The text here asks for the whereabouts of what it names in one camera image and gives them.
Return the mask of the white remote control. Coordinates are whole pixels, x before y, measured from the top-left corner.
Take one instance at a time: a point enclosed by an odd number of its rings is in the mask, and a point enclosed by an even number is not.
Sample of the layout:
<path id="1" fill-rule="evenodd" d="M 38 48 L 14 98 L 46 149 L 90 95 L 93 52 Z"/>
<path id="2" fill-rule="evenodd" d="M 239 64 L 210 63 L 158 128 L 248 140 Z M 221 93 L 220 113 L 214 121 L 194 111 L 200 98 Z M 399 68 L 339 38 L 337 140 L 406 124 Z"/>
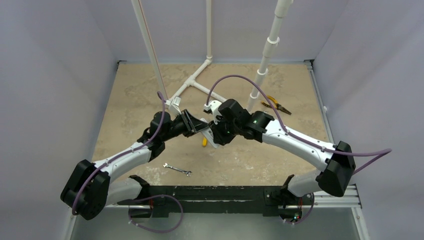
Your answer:
<path id="1" fill-rule="evenodd" d="M 206 138 L 207 143 L 210 144 L 213 148 L 217 149 L 218 144 L 214 143 L 214 136 L 211 128 L 209 127 L 209 122 L 205 118 L 200 119 L 202 122 L 206 123 L 206 128 L 201 130 L 200 133 Z"/>

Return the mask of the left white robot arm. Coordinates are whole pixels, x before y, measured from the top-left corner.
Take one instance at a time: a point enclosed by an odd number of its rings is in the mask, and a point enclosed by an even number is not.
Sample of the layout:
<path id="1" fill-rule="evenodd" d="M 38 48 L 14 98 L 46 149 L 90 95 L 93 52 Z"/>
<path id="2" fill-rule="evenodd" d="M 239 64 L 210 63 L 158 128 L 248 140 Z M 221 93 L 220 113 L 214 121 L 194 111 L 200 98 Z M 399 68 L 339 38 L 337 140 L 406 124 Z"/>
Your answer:
<path id="1" fill-rule="evenodd" d="M 96 217 L 111 202 L 131 199 L 138 205 L 146 203 L 149 191 L 135 183 L 130 193 L 112 197 L 114 181 L 131 169 L 149 163 L 166 148 L 165 142 L 180 135 L 191 137 L 197 133 L 211 137 L 212 130 L 207 122 L 183 110 L 175 119 L 166 111 L 157 112 L 142 136 L 127 149 L 103 160 L 80 161 L 71 173 L 60 199 L 72 208 L 75 215 L 85 220 Z"/>

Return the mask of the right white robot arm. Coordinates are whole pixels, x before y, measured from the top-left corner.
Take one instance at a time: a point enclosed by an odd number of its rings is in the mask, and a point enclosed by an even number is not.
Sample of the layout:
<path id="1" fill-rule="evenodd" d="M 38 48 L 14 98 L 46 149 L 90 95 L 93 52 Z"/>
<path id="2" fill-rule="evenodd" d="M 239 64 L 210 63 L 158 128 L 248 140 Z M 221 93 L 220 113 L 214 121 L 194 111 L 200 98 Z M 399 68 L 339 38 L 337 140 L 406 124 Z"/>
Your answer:
<path id="1" fill-rule="evenodd" d="M 287 178 L 280 191 L 284 202 L 292 204 L 301 196 L 317 191 L 334 197 L 344 196 L 356 169 L 348 143 L 340 141 L 335 145 L 291 128 L 284 130 L 272 115 L 260 110 L 249 113 L 234 99 L 225 102 L 213 100 L 204 105 L 203 111 L 213 116 L 209 127 L 215 144 L 224 146 L 235 136 L 242 136 L 279 147 L 316 168 Z"/>

